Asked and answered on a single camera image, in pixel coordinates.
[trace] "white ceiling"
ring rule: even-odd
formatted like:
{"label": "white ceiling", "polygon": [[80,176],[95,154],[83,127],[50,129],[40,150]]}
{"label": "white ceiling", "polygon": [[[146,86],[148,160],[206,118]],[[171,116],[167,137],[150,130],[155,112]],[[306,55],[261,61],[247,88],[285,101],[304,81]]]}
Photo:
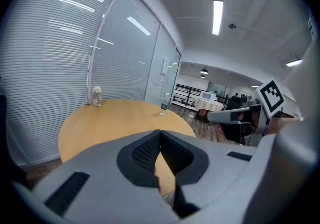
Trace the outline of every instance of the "white ceiling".
{"label": "white ceiling", "polygon": [[[222,0],[224,10],[220,34],[212,35],[213,0],[162,0],[173,16],[185,48],[199,45],[258,63],[260,68],[281,73],[284,64],[303,56],[311,43],[307,27],[308,10],[302,0]],[[231,30],[228,25],[235,24]]]}
{"label": "white ceiling", "polygon": [[221,85],[229,86],[231,88],[235,87],[235,85],[238,87],[242,86],[251,88],[251,86],[260,86],[262,84],[260,81],[241,74],[236,74],[219,68],[186,62],[182,62],[180,74],[198,78],[200,75],[202,75],[202,73],[200,73],[202,68],[206,68],[208,70],[208,74],[204,74],[206,79]]}

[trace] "white table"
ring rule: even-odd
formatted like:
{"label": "white table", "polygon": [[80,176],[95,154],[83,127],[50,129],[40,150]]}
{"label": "white table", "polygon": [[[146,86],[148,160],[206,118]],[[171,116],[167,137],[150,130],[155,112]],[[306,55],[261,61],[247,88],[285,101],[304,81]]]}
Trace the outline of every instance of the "white table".
{"label": "white table", "polygon": [[222,103],[219,103],[218,101],[209,101],[197,98],[195,100],[195,109],[199,111],[200,109],[206,109],[208,111],[221,111],[224,105]]}

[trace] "round wooden table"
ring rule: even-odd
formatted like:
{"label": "round wooden table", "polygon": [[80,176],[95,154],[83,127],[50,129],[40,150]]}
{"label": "round wooden table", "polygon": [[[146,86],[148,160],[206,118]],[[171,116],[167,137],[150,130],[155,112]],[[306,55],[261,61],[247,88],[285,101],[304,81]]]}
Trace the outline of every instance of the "round wooden table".
{"label": "round wooden table", "polygon": [[[58,148],[62,162],[93,145],[148,130],[176,131],[195,137],[191,127],[177,114],[167,110],[164,116],[160,116],[159,111],[160,106],[128,99],[103,100],[100,107],[80,107],[60,129]],[[175,177],[161,153],[155,166],[160,194],[173,191]]]}

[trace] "black chair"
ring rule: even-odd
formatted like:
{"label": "black chair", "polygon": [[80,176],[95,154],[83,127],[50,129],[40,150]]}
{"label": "black chair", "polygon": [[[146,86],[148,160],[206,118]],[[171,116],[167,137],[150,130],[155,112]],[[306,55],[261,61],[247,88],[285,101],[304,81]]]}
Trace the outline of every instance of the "black chair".
{"label": "black chair", "polygon": [[28,187],[26,172],[22,170],[11,158],[7,139],[6,139],[6,119],[7,113],[7,99],[4,95],[0,95],[0,154],[1,154],[1,165],[5,167],[5,174],[13,181],[17,181]]}
{"label": "black chair", "polygon": [[240,98],[233,96],[229,99],[226,106],[226,110],[239,109],[241,108]]}

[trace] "glass partition wall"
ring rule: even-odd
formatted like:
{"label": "glass partition wall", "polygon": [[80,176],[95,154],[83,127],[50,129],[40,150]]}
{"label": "glass partition wall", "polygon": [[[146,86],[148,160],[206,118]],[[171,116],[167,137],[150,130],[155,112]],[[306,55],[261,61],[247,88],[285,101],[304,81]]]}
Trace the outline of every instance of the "glass partition wall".
{"label": "glass partition wall", "polygon": [[161,104],[175,83],[175,46],[143,0],[17,0],[0,48],[14,160],[57,158],[60,127],[93,86],[103,99]]}

